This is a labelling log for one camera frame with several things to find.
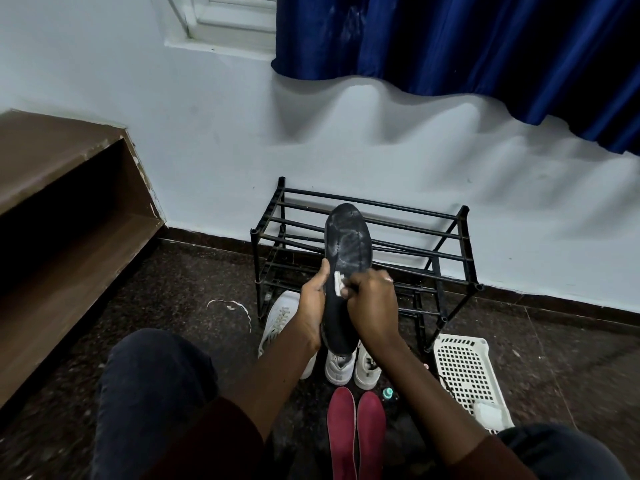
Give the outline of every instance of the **window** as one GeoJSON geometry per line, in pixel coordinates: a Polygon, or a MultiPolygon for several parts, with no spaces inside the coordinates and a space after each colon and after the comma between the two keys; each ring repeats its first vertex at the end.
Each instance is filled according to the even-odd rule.
{"type": "Polygon", "coordinates": [[[192,42],[199,44],[199,48],[205,48],[202,46],[204,44],[210,50],[221,53],[245,52],[267,59],[275,55],[276,0],[166,2],[168,8],[165,7],[163,14],[165,24],[171,22],[167,17],[172,16],[182,28],[182,40],[176,40],[177,33],[173,30],[172,34],[168,34],[168,45],[192,42]]]}

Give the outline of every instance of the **forearm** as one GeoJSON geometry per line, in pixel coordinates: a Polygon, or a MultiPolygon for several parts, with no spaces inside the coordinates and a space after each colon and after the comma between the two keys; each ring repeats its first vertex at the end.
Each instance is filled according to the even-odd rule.
{"type": "Polygon", "coordinates": [[[427,430],[446,465],[459,462],[487,436],[409,350],[400,336],[369,352],[427,430]]]}
{"type": "Polygon", "coordinates": [[[249,373],[224,394],[244,411],[263,440],[319,347],[296,318],[284,327],[249,373]]]}

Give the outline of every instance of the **black metal shoe rack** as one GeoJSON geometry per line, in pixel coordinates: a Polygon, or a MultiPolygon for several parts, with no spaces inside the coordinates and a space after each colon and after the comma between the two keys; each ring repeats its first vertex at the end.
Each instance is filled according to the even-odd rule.
{"type": "Polygon", "coordinates": [[[276,192],[273,194],[271,201],[260,218],[260,222],[258,222],[255,229],[251,229],[253,263],[255,265],[255,290],[257,293],[257,309],[260,320],[264,319],[270,302],[274,300],[280,292],[283,290],[299,292],[302,284],[317,272],[320,260],[324,256],[324,248],[306,243],[324,243],[324,227],[289,220],[285,217],[285,209],[298,209],[325,215],[328,215],[330,211],[320,207],[300,205],[299,203],[287,201],[285,197],[290,194],[361,203],[451,221],[446,231],[443,232],[427,227],[411,226],[379,218],[370,218],[365,215],[365,220],[368,224],[393,227],[407,232],[430,234],[440,238],[433,249],[419,249],[403,244],[372,239],[374,251],[425,257],[428,259],[427,265],[423,269],[389,265],[375,261],[373,263],[374,268],[386,269],[391,277],[393,277],[398,298],[409,298],[409,302],[412,303],[411,307],[400,307],[399,313],[414,318],[418,347],[425,360],[428,360],[429,356],[433,355],[433,344],[446,324],[450,322],[466,302],[468,302],[469,298],[476,292],[484,289],[484,286],[478,283],[476,277],[476,266],[467,227],[469,208],[466,205],[460,207],[456,215],[443,214],[441,212],[431,212],[429,210],[414,209],[412,207],[373,200],[291,189],[285,186],[285,177],[280,177],[278,179],[276,192]],[[276,216],[276,208],[280,208],[279,216],[276,216]],[[267,233],[267,226],[270,222],[280,224],[277,235],[267,233]],[[295,229],[315,231],[318,234],[316,237],[299,235],[295,229]],[[273,245],[268,247],[262,246],[259,244],[261,239],[271,241],[273,245]],[[447,239],[454,239],[460,242],[459,255],[440,252],[440,248],[447,239]],[[459,280],[443,276],[440,272],[441,260],[461,262],[465,272],[465,279],[459,280]],[[453,286],[457,293],[462,294],[462,298],[460,298],[459,301],[453,298],[448,300],[449,306],[447,306],[445,302],[444,285],[453,286]],[[423,294],[430,294],[434,297],[436,311],[424,309],[422,304],[423,294]],[[427,321],[429,316],[436,317],[435,329],[430,335],[428,335],[427,332],[427,329],[432,326],[427,321]]]}

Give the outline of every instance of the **white shoe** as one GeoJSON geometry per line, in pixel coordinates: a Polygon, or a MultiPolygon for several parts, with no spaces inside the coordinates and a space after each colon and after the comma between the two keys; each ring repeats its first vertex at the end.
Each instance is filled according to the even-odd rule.
{"type": "Polygon", "coordinates": [[[355,375],[353,381],[360,389],[371,390],[380,379],[380,370],[373,357],[367,352],[362,343],[358,344],[358,360],[356,361],[355,375]]]}
{"type": "Polygon", "coordinates": [[[331,350],[327,351],[326,362],[324,363],[324,375],[326,379],[336,386],[344,386],[353,375],[353,366],[356,363],[356,352],[353,351],[351,357],[341,357],[334,355],[331,350]]]}
{"type": "MultiPolygon", "coordinates": [[[[267,323],[264,325],[264,333],[258,346],[258,358],[264,354],[264,348],[276,339],[287,323],[289,323],[289,320],[293,318],[293,315],[296,314],[299,303],[300,293],[296,293],[295,291],[284,291],[284,293],[278,297],[271,307],[267,316],[267,323]]],[[[314,356],[311,357],[300,379],[307,379],[311,375],[311,372],[314,370],[314,365],[316,364],[316,355],[317,354],[314,354],[314,356]]]]}

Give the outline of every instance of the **perforated plastic tray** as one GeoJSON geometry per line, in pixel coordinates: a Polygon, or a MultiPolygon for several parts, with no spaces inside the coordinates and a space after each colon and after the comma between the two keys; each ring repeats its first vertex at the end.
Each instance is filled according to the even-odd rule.
{"type": "Polygon", "coordinates": [[[489,360],[489,345],[485,339],[441,333],[436,339],[433,352],[442,386],[450,390],[464,409],[475,416],[476,401],[497,404],[503,411],[502,424],[499,429],[487,429],[497,433],[513,427],[489,360]]]}

